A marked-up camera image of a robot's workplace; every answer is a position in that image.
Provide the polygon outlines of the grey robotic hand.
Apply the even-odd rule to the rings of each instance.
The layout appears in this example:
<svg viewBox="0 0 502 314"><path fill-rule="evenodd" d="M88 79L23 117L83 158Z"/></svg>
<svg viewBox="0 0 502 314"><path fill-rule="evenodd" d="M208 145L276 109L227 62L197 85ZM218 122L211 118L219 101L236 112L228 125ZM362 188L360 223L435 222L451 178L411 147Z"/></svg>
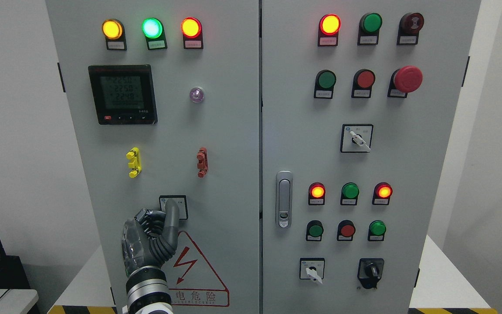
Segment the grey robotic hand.
<svg viewBox="0 0 502 314"><path fill-rule="evenodd" d="M179 207L168 199L165 211L142 208L124 223L122 249L127 276L144 266L161 268L178 247Z"/></svg>

